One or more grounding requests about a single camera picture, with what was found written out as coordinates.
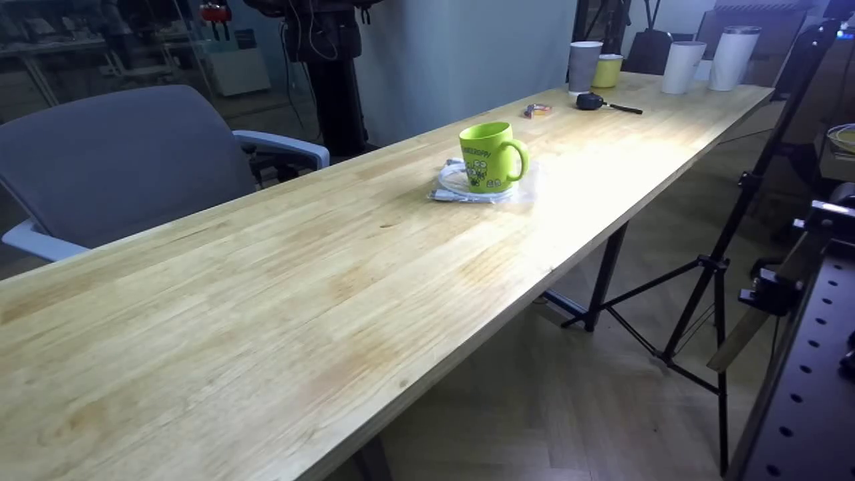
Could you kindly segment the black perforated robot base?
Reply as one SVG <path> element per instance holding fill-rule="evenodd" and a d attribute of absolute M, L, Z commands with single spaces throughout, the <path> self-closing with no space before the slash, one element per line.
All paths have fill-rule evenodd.
<path fill-rule="evenodd" d="M 855 481 L 852 212 L 816 200 L 821 260 L 751 411 L 727 481 Z"/>

